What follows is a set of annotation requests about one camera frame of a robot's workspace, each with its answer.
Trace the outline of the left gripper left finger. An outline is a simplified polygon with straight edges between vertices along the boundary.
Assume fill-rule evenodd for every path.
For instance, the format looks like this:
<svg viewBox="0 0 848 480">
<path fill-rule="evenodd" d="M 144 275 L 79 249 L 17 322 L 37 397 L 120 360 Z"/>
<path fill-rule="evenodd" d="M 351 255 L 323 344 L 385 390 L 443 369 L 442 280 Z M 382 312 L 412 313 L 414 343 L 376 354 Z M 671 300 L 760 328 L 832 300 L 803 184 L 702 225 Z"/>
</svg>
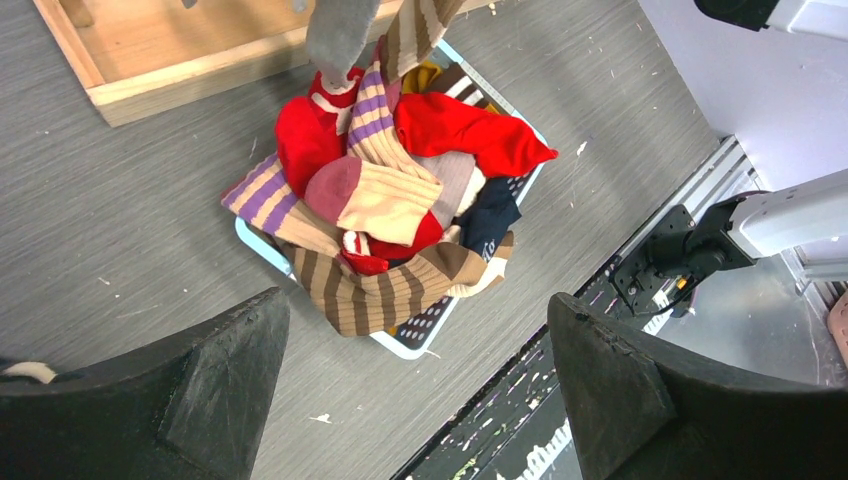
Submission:
<svg viewBox="0 0 848 480">
<path fill-rule="evenodd" d="M 277 287 L 202 323 L 60 373 L 1 362 L 5 479 L 247 479 L 281 368 Z"/>
</svg>

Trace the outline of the beige maroon-toe sock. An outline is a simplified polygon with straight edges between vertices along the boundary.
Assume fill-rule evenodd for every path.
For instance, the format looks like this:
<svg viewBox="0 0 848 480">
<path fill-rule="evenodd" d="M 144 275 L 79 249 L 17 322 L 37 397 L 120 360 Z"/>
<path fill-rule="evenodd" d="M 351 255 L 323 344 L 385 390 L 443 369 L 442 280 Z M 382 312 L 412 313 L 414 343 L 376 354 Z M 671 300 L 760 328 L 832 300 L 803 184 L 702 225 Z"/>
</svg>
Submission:
<svg viewBox="0 0 848 480">
<path fill-rule="evenodd" d="M 345 156 L 312 176 L 304 201 L 340 229 L 410 246 L 441 192 L 438 181 Z"/>
</svg>

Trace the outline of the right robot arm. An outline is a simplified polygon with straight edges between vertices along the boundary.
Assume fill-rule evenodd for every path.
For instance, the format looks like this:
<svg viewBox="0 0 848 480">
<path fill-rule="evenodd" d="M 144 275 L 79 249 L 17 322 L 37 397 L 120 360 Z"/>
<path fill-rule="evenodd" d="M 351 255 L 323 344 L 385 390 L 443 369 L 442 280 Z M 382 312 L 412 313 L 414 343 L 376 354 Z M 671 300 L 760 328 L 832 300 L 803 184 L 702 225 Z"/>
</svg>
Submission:
<svg viewBox="0 0 848 480">
<path fill-rule="evenodd" d="M 847 5 L 799 3 L 789 26 L 752 31 L 701 1 L 642 5 L 709 125 L 734 136 L 767 192 L 743 201 L 731 238 L 748 255 L 847 251 Z"/>
</svg>

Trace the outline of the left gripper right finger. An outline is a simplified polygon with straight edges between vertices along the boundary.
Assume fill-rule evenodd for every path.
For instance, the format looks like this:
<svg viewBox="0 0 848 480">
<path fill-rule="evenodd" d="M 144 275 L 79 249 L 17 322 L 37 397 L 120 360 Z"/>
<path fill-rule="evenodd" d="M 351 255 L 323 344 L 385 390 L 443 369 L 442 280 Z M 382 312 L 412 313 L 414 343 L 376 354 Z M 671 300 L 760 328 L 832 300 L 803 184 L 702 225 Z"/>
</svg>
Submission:
<svg viewBox="0 0 848 480">
<path fill-rule="evenodd" d="M 586 479 L 843 479 L 847 392 L 730 366 L 567 293 L 549 335 Z"/>
</svg>

